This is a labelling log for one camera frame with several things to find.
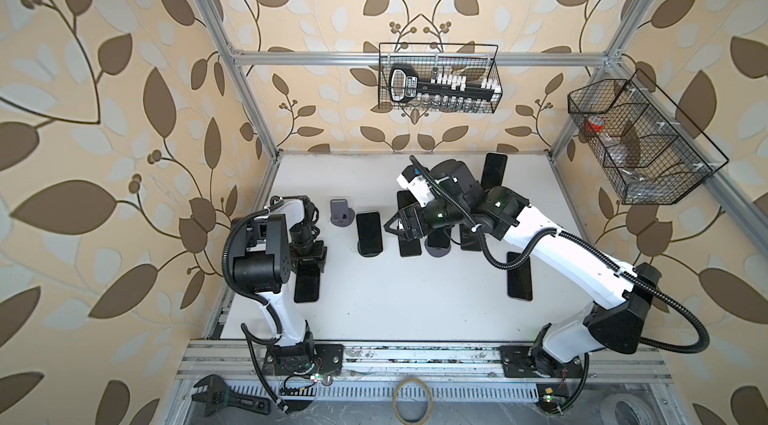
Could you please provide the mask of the purple edged black phone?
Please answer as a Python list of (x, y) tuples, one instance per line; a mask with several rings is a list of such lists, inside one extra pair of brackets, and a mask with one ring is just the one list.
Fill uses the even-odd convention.
[(529, 257), (525, 258), (518, 267), (506, 271), (506, 290), (509, 298), (527, 302), (533, 300), (533, 283)]

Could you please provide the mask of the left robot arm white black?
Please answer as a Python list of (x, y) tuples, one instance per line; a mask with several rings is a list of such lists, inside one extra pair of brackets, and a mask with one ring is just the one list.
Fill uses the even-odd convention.
[(242, 323), (245, 340), (264, 346), (274, 365), (288, 373), (316, 360), (310, 326), (290, 300), (288, 285), (303, 266), (324, 269), (327, 247), (318, 238), (318, 220), (308, 196), (273, 196), (264, 208), (232, 221), (222, 251), (229, 289), (259, 304), (274, 325), (273, 335), (261, 338)]

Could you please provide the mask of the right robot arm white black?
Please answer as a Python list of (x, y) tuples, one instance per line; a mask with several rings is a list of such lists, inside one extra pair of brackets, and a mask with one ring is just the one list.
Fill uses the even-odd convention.
[[(592, 299), (584, 309), (538, 332), (527, 365), (540, 376), (556, 376), (575, 359), (607, 349), (631, 355), (641, 345), (677, 354), (698, 354), (710, 345), (701, 320), (658, 287), (660, 272), (649, 263), (619, 260), (569, 232), (522, 195), (505, 186), (485, 189), (462, 161), (432, 168), (416, 157), (397, 178), (414, 197), (385, 223), (386, 232), (406, 240), (464, 225), (494, 268), (512, 271), (534, 258), (579, 286)], [(666, 343), (643, 334), (653, 301), (676, 311), (696, 331), (691, 344)]]

